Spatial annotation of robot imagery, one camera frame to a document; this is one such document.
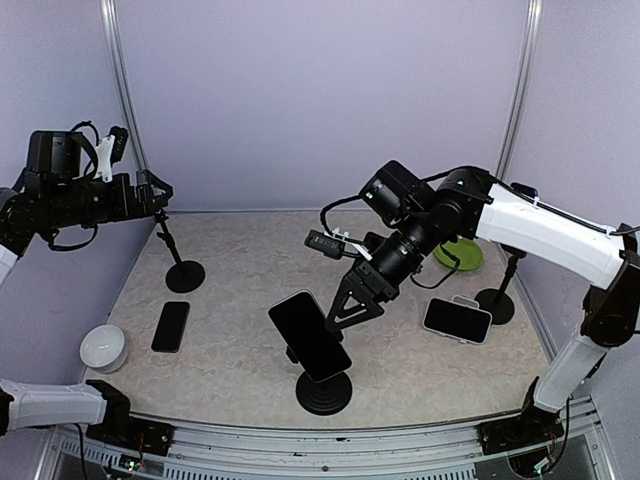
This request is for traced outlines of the black round-base stand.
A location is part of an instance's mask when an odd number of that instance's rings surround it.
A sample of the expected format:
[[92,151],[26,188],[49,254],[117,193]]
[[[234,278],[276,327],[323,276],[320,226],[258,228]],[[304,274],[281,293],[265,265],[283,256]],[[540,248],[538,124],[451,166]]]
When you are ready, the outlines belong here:
[[349,404],[353,386],[346,371],[352,361],[340,343],[325,347],[316,344],[314,349],[300,351],[299,355],[287,346],[286,355],[303,368],[295,395],[304,410],[317,416],[331,416]]

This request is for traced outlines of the phone with white edge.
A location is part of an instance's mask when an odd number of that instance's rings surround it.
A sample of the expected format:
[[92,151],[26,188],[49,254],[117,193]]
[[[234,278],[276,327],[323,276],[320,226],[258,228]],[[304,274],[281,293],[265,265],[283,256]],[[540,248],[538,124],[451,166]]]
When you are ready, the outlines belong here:
[[309,291],[279,301],[268,315],[312,381],[323,382],[351,368],[351,358],[325,327],[325,315]]

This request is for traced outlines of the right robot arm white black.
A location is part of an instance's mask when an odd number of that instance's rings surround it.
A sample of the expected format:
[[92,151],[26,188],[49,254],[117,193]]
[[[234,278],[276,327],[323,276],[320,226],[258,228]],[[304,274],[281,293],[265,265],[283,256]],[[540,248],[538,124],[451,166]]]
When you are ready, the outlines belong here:
[[438,245],[479,238],[557,264],[589,283],[579,330],[530,385],[520,412],[481,423],[485,454],[546,442],[569,428],[565,407],[606,354],[634,335],[639,314],[639,254],[629,226],[595,225],[514,190],[488,171],[463,166],[437,175],[438,187],[397,161],[359,193],[391,234],[344,275],[325,325],[339,331],[379,317],[400,284]]

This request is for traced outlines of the tall black phone stand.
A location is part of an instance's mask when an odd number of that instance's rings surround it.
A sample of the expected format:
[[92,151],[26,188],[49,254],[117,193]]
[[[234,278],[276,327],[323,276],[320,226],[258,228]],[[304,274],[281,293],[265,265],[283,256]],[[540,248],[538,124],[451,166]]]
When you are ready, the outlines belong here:
[[156,235],[165,243],[174,260],[174,265],[169,268],[165,276],[167,287],[178,294],[186,294],[196,290],[205,280],[204,267],[196,261],[182,259],[175,239],[168,229],[168,215],[164,210],[156,212],[154,219],[156,224],[160,226],[160,231]]

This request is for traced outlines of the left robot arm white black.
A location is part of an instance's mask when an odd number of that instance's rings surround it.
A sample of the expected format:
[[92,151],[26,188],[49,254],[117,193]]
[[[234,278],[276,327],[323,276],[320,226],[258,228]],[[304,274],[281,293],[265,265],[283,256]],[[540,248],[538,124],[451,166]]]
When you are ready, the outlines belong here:
[[[26,164],[11,188],[1,190],[1,277],[8,278],[41,238],[53,252],[70,253],[88,241],[62,245],[62,230],[79,227],[96,234],[100,226],[158,215],[168,206],[172,187],[150,170],[134,176],[116,174],[129,133],[114,126],[90,141],[83,133],[90,122],[68,131],[36,130],[29,138]],[[86,425],[91,434],[112,437],[121,445],[140,434],[130,415],[130,400],[101,380],[75,385],[1,382],[1,432]]]

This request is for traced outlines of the black phone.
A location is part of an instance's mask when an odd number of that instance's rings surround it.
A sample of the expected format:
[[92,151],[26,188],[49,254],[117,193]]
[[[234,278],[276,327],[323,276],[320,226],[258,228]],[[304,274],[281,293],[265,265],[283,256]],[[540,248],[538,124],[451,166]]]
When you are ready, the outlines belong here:
[[186,327],[190,303],[169,301],[163,305],[151,343],[151,350],[158,353],[177,353]]

